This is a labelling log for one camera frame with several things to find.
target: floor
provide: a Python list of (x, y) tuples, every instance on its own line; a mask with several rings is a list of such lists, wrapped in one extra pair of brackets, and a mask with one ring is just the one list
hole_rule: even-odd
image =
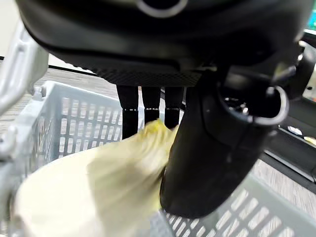
[[(37, 82), (37, 85), (41, 85), (47, 80), (63, 82), (111, 97), (118, 97), (115, 85), (95, 76), (49, 69), (46, 75)], [(0, 118), (0, 134), (3, 134), (6, 131), (9, 124), (20, 113), (30, 98), (30, 95), (26, 94), (13, 108), (11, 108), (11, 110), (6, 112)], [(252, 172), (257, 177), (264, 180), (277, 193), (281, 194), (291, 203), (316, 219), (316, 196), (314, 194), (262, 161), (256, 163)]]

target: basket slot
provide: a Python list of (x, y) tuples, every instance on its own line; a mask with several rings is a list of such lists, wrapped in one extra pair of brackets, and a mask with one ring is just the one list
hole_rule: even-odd
[(65, 149), (64, 149), (64, 156), (66, 156), (67, 150), (68, 150), (68, 137), (67, 135), (69, 134), (69, 130), (70, 130), (70, 117), (71, 117), (71, 105), (73, 104), (73, 100), (69, 99), (68, 101), (68, 112), (67, 112), (67, 126), (66, 126), (66, 136), (65, 136)]
[[(90, 110), (90, 104), (88, 104), (86, 106), (86, 113), (85, 113), (85, 120), (84, 120), (84, 125), (83, 125), (83, 133), (82, 133), (82, 139), (84, 139), (84, 137), (86, 136), (86, 128), (87, 128), (87, 120), (88, 120), (88, 116), (89, 116), (89, 111)], [(86, 149), (83, 148), (84, 144), (86, 143), (86, 140), (84, 142), (81, 143), (81, 146), (80, 146), (80, 151), (84, 151), (87, 149), (88, 145), (86, 145)]]
[(281, 233), (276, 231), (274, 234), (276, 237), (294, 237), (294, 231), (289, 227), (283, 229)]
[(94, 105), (93, 122), (91, 123), (92, 128), (91, 128), (91, 134), (90, 134), (91, 139), (90, 139), (89, 144), (88, 144), (89, 149), (93, 147), (93, 145), (92, 145), (94, 142), (93, 137), (94, 137), (95, 130), (96, 130), (96, 125), (97, 125), (96, 123), (97, 123), (98, 114), (99, 114), (99, 106)]
[(233, 201), (233, 203), (230, 205), (231, 215), (229, 217), (229, 220), (234, 220), (234, 223), (237, 222), (238, 224), (234, 225), (234, 223), (231, 223), (228, 220), (221, 226), (217, 234), (223, 235), (223, 236), (231, 236), (233, 233), (239, 233), (242, 229), (247, 229), (248, 227), (246, 225), (247, 222), (243, 221), (242, 218), (240, 217), (240, 213), (244, 211), (244, 207), (245, 207), (243, 205), (244, 203), (248, 203), (248, 204), (251, 203), (251, 197), (248, 195), (248, 192), (246, 190), (243, 190), (238, 195), (238, 197)]
[(105, 117), (106, 117), (106, 108), (104, 108), (103, 114), (102, 114), (102, 119), (101, 119), (101, 125), (100, 125), (100, 131), (99, 131), (99, 135), (98, 135), (98, 139), (97, 139), (97, 147), (101, 145), (101, 136), (102, 136), (102, 131), (104, 129), (105, 126)]
[(111, 126), (110, 125), (110, 121), (112, 121), (112, 119), (113, 119), (113, 114), (114, 114), (114, 111), (112, 110), (112, 108), (109, 108), (110, 109), (110, 117), (109, 117), (109, 125), (108, 125), (108, 129), (107, 129), (107, 132), (106, 132), (106, 134), (105, 134), (105, 140), (106, 140), (106, 142), (109, 142), (109, 141), (111, 141), (111, 140), (109, 140), (109, 137), (112, 137), (112, 135), (113, 135), (113, 131), (114, 131), (114, 127), (113, 126)]
[(256, 228), (257, 231), (254, 232), (254, 236), (268, 237), (271, 236), (272, 233), (274, 234), (274, 231), (278, 229), (281, 232), (283, 230), (281, 224), (281, 220), (275, 216), (269, 222), (267, 222), (263, 228)]
[(236, 237), (247, 237), (249, 235), (249, 231), (246, 228), (243, 228)]

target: shopping basket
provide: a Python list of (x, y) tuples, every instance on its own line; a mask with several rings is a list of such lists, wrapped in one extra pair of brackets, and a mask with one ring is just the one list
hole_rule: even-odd
[[(16, 118), (17, 140), (11, 160), (15, 187), (41, 166), (66, 155), (119, 141), (119, 101), (101, 94), (47, 81), (44, 97), (34, 97)], [(140, 108), (139, 127), (144, 124)], [(20, 231), (8, 221), (9, 235)], [(215, 212), (201, 219), (156, 213), (151, 237), (313, 237), (314, 219), (249, 174)]]

